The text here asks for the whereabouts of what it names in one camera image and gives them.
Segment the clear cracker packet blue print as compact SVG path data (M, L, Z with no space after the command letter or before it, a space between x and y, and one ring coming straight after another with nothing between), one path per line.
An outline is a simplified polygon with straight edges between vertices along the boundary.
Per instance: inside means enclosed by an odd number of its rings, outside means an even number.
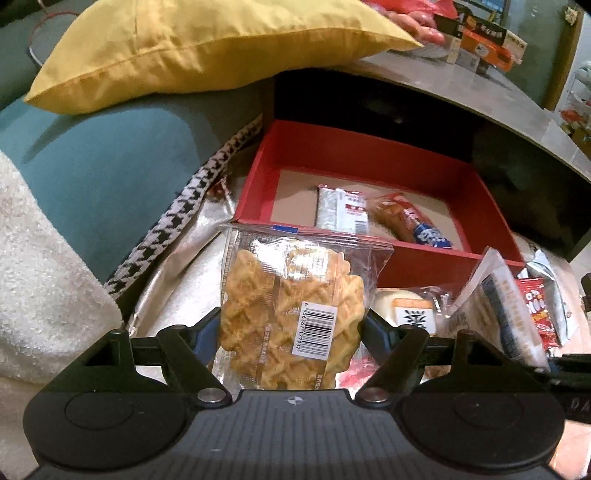
M549 369L541 336L514 275L493 248L485 251L445 318L438 323L437 334L454 338L464 329L477 332L518 363Z

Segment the waffle biscuit clear packet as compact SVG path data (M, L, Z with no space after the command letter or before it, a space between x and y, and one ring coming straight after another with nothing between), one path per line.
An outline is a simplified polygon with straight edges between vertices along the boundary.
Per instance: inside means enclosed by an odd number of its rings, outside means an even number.
M335 388L393 253L366 236L229 225L214 374L233 393Z

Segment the brown sausage snack packet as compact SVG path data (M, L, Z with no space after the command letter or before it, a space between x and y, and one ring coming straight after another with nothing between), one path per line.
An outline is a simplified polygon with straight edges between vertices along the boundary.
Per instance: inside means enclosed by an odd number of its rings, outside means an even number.
M452 249L452 242L402 192L367 200L370 217L407 243Z

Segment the white red spicy snack packet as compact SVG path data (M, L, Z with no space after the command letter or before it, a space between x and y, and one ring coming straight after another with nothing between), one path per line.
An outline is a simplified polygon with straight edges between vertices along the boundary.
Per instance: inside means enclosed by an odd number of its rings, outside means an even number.
M318 185L315 227L339 233L369 234L366 196L362 192Z

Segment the white round bun packet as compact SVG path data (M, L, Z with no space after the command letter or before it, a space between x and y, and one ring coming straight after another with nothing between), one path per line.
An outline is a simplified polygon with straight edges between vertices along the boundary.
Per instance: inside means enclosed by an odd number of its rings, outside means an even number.
M439 287L380 288L371 308L393 327L412 325L438 334L445 323L449 294Z

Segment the red chips packet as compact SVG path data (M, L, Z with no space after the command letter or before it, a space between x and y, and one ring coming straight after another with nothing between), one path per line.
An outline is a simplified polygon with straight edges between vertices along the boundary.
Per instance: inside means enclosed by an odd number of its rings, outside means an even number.
M544 281L540 278L517 279L516 284L525 300L526 307L548 351L560 346L556 329L546 302Z

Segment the silver foil packet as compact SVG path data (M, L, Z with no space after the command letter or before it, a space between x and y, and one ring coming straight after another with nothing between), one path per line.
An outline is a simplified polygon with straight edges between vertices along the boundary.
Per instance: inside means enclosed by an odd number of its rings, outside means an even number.
M559 346L564 347L571 340L569 318L572 313L566 304L566 290L559 281L557 270L551 265L549 256L542 249L536 249L532 258L526 261L525 271L527 279L542 281L551 323Z

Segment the cream fleece blanket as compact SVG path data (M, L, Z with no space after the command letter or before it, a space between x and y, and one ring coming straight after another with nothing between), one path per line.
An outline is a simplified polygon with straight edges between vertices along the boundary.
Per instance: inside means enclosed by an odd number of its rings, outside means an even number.
M37 466L24 436L32 397L122 323L121 313L44 215L18 169L1 158L1 472Z

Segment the teal houndstooth trim cushion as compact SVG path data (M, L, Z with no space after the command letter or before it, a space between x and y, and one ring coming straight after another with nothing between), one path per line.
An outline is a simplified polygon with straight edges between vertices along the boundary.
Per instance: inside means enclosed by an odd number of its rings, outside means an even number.
M18 100L1 113L1 148L54 227L119 298L176 240L260 127L256 85L148 96L82 116Z

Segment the red cardboard tray box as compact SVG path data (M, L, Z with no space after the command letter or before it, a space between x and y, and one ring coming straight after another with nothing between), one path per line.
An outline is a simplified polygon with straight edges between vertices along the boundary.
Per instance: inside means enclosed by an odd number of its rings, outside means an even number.
M276 120L242 189L240 223L315 225L318 185L369 197L401 191L451 240L449 250L393 239L382 287L447 285L459 292L487 248L512 272L525 265L493 196L469 164L361 133Z

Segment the dark coffee table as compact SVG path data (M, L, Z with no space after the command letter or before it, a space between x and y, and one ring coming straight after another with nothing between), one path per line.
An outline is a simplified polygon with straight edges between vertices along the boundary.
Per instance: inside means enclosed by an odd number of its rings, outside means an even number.
M590 242L589 159L500 74L381 53L276 75L273 113L469 163L516 233L569 260Z

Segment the yellow cushion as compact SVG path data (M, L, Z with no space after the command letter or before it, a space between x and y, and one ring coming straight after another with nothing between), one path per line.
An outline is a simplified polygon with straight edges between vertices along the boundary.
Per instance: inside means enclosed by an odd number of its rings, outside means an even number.
M24 101L87 114L419 45L361 1L97 1L61 37Z

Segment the orange black carton box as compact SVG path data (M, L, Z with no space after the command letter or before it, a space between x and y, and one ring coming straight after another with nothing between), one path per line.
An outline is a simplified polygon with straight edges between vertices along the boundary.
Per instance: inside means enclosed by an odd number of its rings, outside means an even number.
M434 15L439 31L446 37L448 63L458 63L462 51L485 64L509 72L523 61L527 42L499 24L475 16L468 8L458 6L455 19Z

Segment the red plastic bag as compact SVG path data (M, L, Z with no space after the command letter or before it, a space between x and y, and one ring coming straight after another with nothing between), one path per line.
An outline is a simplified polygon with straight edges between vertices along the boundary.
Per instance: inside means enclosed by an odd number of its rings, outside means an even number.
M397 13L423 12L444 16L452 20L458 18L458 12L452 0L369 0L369 3L380 5L386 10Z

